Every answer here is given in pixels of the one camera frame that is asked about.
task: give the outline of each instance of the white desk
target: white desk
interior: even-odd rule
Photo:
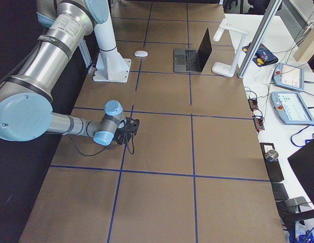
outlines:
[[[232,27],[240,28],[249,31],[249,35],[246,37],[245,46],[248,45],[261,22],[262,16],[256,15],[238,15],[238,14],[226,14],[226,18],[231,23]],[[235,32],[230,32],[231,39],[233,42],[233,46],[235,49],[238,47],[241,36]],[[294,39],[288,32],[286,26],[284,25],[282,19],[279,16],[275,16],[272,20],[269,29],[264,35],[264,39],[262,43],[272,52],[280,52],[286,51],[290,49],[294,45]],[[289,58],[288,64],[291,65],[301,65],[302,63],[298,63],[293,58],[293,54],[297,50],[297,47],[293,49],[292,54]],[[286,52],[275,54],[279,58],[279,62],[285,62],[289,56],[289,53],[284,57]],[[245,54],[241,54],[239,60],[239,66],[242,63]],[[252,91],[254,91],[258,96],[266,96],[268,84],[271,82],[271,76],[274,71],[274,66],[269,65],[265,67],[257,67],[253,62],[250,64],[244,78],[243,83],[244,86],[249,87]],[[308,64],[302,66],[305,70],[305,80],[314,82],[314,74],[310,69]],[[275,85],[271,85],[270,93],[272,91],[288,91],[287,89],[276,87]],[[305,91],[314,94],[314,84],[305,84]],[[305,101],[308,107],[314,106],[314,97],[310,96],[306,93],[301,93],[303,100]],[[283,125],[281,121],[275,114],[275,111],[270,103],[270,97],[268,98],[266,104],[266,98],[258,99],[259,109],[265,114],[265,122],[264,128],[265,131],[260,132],[258,135],[259,142],[267,142],[273,143],[275,145],[275,149],[279,153],[279,162],[284,175],[284,185],[286,191],[290,198],[295,198],[298,196],[304,196],[306,200],[310,201],[305,191],[301,187],[298,182],[296,176],[294,175],[287,158],[296,152],[299,148],[295,147],[290,142],[290,136],[300,129],[304,128],[304,126],[290,126]],[[314,117],[314,109],[311,109],[311,114]],[[300,135],[295,137],[294,141],[297,144],[304,144],[304,140],[311,138],[314,129],[307,129]]]

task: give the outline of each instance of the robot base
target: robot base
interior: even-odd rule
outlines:
[[[103,62],[102,55],[99,54],[96,64],[96,72],[93,76],[93,80],[97,82],[113,82],[113,83],[126,83],[130,71],[131,59],[122,58],[118,54],[119,68],[118,70],[112,70],[109,67],[109,58],[106,58],[106,63]]]
[[[215,62],[212,67],[213,72],[221,74],[226,77],[233,77],[235,69],[233,71],[231,69],[232,66],[220,62]]]

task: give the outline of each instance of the white desk lamp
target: white desk lamp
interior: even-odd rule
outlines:
[[[234,57],[234,60],[231,66],[224,63],[220,63],[220,62],[215,62],[212,67],[212,71],[226,77],[233,77],[237,68],[237,64],[238,64],[240,53],[242,51],[242,47],[244,45],[244,40],[246,36],[249,34],[249,32],[245,30],[233,28],[230,25],[228,25],[228,21],[226,19],[223,19],[213,37],[213,40],[216,42],[219,41],[225,29],[242,34],[239,47],[237,49],[236,55]]]

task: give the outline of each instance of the black laptop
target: black laptop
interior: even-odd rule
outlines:
[[[173,69],[174,72],[199,72],[201,73],[211,55],[212,44],[209,31],[206,29],[202,43],[198,50],[174,49]]]

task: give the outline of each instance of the black wall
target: black wall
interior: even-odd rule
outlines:
[[[36,0],[0,1],[0,79],[32,50],[42,31]],[[92,54],[95,48],[89,46]],[[77,49],[52,91],[54,112],[70,114],[85,75]],[[18,242],[59,141],[59,135],[29,142],[0,139],[0,243]]]

